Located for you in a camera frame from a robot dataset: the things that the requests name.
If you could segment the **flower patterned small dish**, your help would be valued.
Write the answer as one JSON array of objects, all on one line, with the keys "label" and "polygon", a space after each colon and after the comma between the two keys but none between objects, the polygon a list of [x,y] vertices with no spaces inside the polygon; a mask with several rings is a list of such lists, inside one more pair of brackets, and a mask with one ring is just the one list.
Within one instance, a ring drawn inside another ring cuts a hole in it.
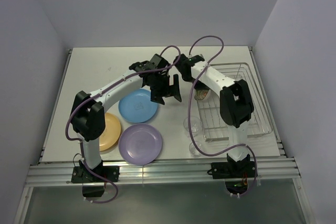
[{"label": "flower patterned small dish", "polygon": [[196,90],[194,99],[196,101],[206,101],[211,95],[211,91],[204,89],[204,90]]}]

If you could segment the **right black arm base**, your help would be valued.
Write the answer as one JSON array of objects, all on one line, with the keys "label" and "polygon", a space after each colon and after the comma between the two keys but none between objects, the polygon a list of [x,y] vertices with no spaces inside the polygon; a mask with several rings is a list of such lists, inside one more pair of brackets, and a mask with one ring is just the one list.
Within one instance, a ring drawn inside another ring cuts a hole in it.
[{"label": "right black arm base", "polygon": [[256,163],[251,160],[249,154],[241,161],[234,161],[227,155],[226,162],[211,163],[207,174],[212,176],[212,179],[224,179],[229,195],[237,198],[248,192],[248,180],[253,179],[250,185],[254,186],[258,176]]}]

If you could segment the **blue plastic plate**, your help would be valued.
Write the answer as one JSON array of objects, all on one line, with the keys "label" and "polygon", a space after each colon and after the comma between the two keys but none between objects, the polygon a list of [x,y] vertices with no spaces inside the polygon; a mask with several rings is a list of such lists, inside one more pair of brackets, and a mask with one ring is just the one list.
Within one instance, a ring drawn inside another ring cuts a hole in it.
[{"label": "blue plastic plate", "polygon": [[143,123],[152,119],[158,109],[158,104],[151,101],[151,92],[138,89],[119,101],[120,115],[130,123]]}]

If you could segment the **small clear glass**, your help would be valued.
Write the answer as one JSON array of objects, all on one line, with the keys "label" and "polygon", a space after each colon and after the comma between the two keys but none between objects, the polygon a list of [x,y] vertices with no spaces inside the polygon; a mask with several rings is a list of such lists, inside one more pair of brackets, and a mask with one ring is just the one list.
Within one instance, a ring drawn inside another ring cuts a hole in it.
[{"label": "small clear glass", "polygon": [[199,141],[195,141],[195,144],[192,142],[189,145],[189,152],[192,157],[201,157],[203,154],[195,147],[197,146],[201,151],[203,151],[203,146]]}]

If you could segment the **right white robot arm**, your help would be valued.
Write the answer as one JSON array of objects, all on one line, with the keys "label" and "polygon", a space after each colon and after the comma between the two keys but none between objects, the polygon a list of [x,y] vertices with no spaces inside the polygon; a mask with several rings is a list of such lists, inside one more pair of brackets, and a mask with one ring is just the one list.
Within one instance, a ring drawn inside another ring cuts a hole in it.
[{"label": "right white robot arm", "polygon": [[199,148],[191,135],[195,149],[208,157],[219,156],[224,153],[230,161],[227,164],[228,173],[234,177],[240,176],[245,171],[245,163],[254,156],[247,144],[247,128],[254,112],[249,86],[245,80],[234,80],[222,74],[209,65],[209,62],[200,56],[187,57],[182,54],[174,59],[174,64],[182,79],[192,84],[188,107],[187,126],[191,133],[191,104],[198,90],[208,90],[219,98],[220,118],[228,126],[229,146],[214,154],[205,153]]}]

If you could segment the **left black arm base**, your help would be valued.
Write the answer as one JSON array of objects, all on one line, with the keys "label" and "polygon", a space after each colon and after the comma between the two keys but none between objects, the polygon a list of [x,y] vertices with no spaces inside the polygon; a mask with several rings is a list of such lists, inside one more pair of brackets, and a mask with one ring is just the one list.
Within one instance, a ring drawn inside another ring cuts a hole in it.
[{"label": "left black arm base", "polygon": [[[94,168],[90,169],[88,165],[82,161],[78,161],[78,166],[74,166],[71,176],[72,184],[82,184],[82,195],[85,200],[95,204],[104,204],[116,199],[119,189],[115,184],[119,179],[119,166],[104,166],[103,161]],[[97,200],[106,192],[107,184],[114,189],[114,195],[110,199]]]}]

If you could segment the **large clear glass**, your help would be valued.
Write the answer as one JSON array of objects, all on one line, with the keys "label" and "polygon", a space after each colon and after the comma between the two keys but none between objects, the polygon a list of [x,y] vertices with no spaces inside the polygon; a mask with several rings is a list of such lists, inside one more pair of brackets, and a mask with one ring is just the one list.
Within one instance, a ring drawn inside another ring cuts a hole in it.
[{"label": "large clear glass", "polygon": [[[190,117],[190,126],[191,126],[191,132],[192,135],[198,136],[200,132],[202,131],[202,123],[200,119],[196,116],[191,116]],[[189,132],[189,126],[188,126],[188,118],[186,118],[183,122],[183,127],[184,127],[184,133],[187,137],[190,137],[190,132]]]}]

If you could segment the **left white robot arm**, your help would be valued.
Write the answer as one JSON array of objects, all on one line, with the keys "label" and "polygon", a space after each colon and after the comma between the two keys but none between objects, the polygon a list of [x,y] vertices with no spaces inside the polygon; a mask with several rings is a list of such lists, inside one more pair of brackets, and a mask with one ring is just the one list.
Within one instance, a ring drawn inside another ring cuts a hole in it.
[{"label": "left white robot arm", "polygon": [[178,75],[169,75],[172,65],[155,54],[151,60],[133,63],[117,80],[91,93],[76,94],[65,135],[70,141],[72,128],[81,151],[80,164],[83,175],[91,182],[102,176],[103,161],[99,151],[99,138],[106,128],[105,113],[121,99],[142,87],[150,88],[152,102],[164,104],[164,98],[174,97],[181,101]]}]

